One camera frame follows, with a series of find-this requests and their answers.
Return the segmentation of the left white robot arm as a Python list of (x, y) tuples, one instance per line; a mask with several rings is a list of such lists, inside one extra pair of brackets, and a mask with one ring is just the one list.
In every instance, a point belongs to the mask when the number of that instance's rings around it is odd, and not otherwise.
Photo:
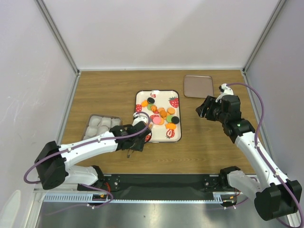
[(54, 189), (61, 184), (84, 184), (100, 190), (105, 178), (97, 165), (78, 166), (78, 163), (100, 154), (119, 150), (142, 151), (150, 127), (140, 121), (136, 125), (117, 125), (109, 131), (83, 141), (57, 145), (48, 142), (36, 160), (39, 183), (44, 190)]

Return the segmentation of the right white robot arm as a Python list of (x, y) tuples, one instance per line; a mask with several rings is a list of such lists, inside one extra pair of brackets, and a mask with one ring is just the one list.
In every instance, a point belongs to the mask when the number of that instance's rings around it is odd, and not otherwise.
[(207, 96), (196, 112), (199, 117), (222, 124), (224, 133), (245, 154), (258, 177), (258, 181), (254, 181), (236, 166), (221, 169), (223, 176), (218, 184), (222, 190), (241, 191), (253, 201), (265, 221), (300, 211), (302, 186), (298, 181), (289, 180), (255, 138), (253, 125), (241, 116), (238, 96), (224, 95), (220, 99)]

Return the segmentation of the pink round cookie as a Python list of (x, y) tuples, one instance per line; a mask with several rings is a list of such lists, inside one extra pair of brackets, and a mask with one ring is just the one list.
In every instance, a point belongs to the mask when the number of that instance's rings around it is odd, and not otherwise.
[(159, 116), (156, 116), (153, 118), (153, 123), (154, 124), (160, 124), (162, 121), (162, 119)]

